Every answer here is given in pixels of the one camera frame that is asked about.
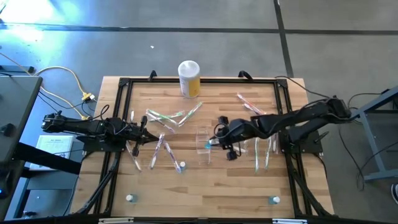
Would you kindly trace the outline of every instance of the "yellow label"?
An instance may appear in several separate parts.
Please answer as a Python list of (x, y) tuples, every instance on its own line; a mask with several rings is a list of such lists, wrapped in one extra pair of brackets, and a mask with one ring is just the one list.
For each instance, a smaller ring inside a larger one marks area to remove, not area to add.
[(200, 77), (189, 81), (189, 97), (195, 97), (199, 94), (200, 91)]

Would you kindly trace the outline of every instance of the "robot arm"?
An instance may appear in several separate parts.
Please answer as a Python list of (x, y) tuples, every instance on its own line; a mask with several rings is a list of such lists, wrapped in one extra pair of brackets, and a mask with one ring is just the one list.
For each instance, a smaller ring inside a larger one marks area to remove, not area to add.
[(308, 121), (301, 126), (290, 127), (287, 130), (290, 142), (297, 142), (326, 124), (349, 122), (350, 116), (351, 112), (344, 101), (337, 98), (318, 100), (299, 110), (282, 115), (252, 116), (250, 121), (234, 119), (228, 123), (227, 117), (222, 116), (218, 119), (218, 126), (222, 125), (223, 127), (218, 128), (215, 135), (210, 139), (210, 144), (229, 149), (228, 159), (232, 160), (237, 158), (236, 152), (233, 150), (233, 143), (257, 137), (266, 139), (288, 126)]
[(42, 129), (47, 133), (70, 132), (81, 134), (77, 139), (85, 143), (86, 151), (121, 151), (126, 141), (135, 141), (133, 156), (138, 156), (138, 146), (159, 138), (145, 128), (147, 117), (143, 116), (141, 126), (127, 123), (120, 118), (104, 120), (80, 120), (67, 118), (58, 113), (44, 116)]

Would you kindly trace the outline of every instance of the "wooden table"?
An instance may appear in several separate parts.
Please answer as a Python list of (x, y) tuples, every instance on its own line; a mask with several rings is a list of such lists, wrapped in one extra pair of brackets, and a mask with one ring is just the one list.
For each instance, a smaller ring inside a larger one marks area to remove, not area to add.
[[(99, 93), (96, 115), (104, 105), (110, 109), (104, 117), (111, 117), (120, 77), (104, 77)], [(304, 85), (302, 79), (295, 79)], [(288, 81), (293, 110), (308, 103), (306, 92)], [(155, 135), (165, 133), (165, 139), (177, 160), (185, 161), (187, 169), (176, 173), (170, 156), (161, 150), (153, 170), (148, 169), (156, 142), (140, 147), (139, 161), (143, 171), (135, 168), (126, 151), (122, 153), (112, 216), (129, 217), (240, 217), (240, 218), (287, 218), (293, 217), (292, 199), (284, 156), (271, 154), (269, 169), (264, 169), (266, 140), (260, 140), (260, 171), (254, 173), (254, 150), (235, 161), (226, 160), (226, 151), (214, 149), (211, 164), (199, 165), (196, 152), (197, 127), (206, 127), (209, 135), (218, 123), (217, 118), (227, 116), (249, 119), (253, 115), (242, 106), (236, 97), (240, 92), (249, 101), (267, 113), (277, 113), (274, 87), (266, 84), (202, 83), (198, 98), (181, 96), (178, 83), (135, 83), (132, 89), (129, 113), (135, 111), (135, 122), (140, 122), (146, 109), (162, 114), (180, 110), (191, 110), (199, 101), (203, 106), (185, 123), (176, 134), (157, 123), (148, 122), (147, 129)], [(124, 99), (119, 114), (122, 114)], [(98, 185), (103, 153), (90, 155), (82, 164), (72, 212), (77, 211), (88, 200)], [(324, 208), (333, 213), (325, 171), (321, 162), (313, 155), (304, 154), (303, 164), (309, 189)], [(108, 189), (103, 197), (104, 208)], [(138, 202), (126, 201), (127, 194), (138, 195)], [(278, 205), (269, 205), (268, 197), (281, 198)], [(298, 190), (300, 207), (303, 209), (302, 194)]]

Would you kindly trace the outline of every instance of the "concrete floor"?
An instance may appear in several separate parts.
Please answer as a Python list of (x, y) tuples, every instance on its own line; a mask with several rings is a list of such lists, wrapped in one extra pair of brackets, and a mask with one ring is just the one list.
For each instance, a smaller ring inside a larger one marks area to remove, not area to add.
[[(280, 0), (280, 6), (286, 29), (398, 29), (397, 1)], [(33, 5), (29, 1), (12, 0), (3, 10), (1, 19), (4, 22), (98, 27), (278, 28), (272, 0), (120, 0), (117, 4), (111, 0), (43, 0)], [(21, 64), (39, 69), (52, 65), (68, 67), (78, 74), (83, 88), (95, 95), (105, 75), (149, 75), (151, 70), (156, 70), (160, 76), (177, 75), (178, 64), (187, 59), (197, 61), (204, 76), (235, 77), (240, 70), (254, 77), (286, 75), (279, 34), (35, 29), (0, 30), (0, 34), (1, 52)], [(286, 39), (294, 77), (304, 78), (306, 86), (313, 91), (348, 100), (353, 94), (381, 92), (398, 83), (396, 35), (287, 34)], [(0, 64), (11, 63), (0, 58)], [(70, 74), (54, 71), (43, 77), (49, 90), (72, 103), (80, 102), (80, 92)], [(353, 105), (361, 106), (370, 99), (371, 96), (359, 97)], [(37, 100), (22, 142), (36, 144), (42, 134), (41, 119), (48, 113), (52, 113), (51, 108)], [(78, 117), (73, 110), (65, 111), (65, 115)], [(358, 163), (363, 164), (371, 151), (362, 127), (346, 124), (341, 128), (350, 151)], [(330, 131), (322, 145), (336, 214), (397, 222), (398, 205), (389, 193), (389, 184), (395, 180), (366, 184), (365, 191), (359, 192), (355, 183), (357, 170), (336, 129), (332, 124), (322, 128)], [(370, 164), (366, 172), (374, 169), (374, 164)], [(66, 204), (68, 197), (62, 198)], [(60, 208), (54, 215), (62, 212)]]

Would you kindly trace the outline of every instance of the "transparent plastic cup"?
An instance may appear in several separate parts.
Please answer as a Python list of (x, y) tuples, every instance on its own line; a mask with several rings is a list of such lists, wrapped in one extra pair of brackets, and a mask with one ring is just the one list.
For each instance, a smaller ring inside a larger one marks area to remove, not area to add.
[(197, 127), (197, 154), (199, 164), (210, 164), (211, 146), (206, 127)]

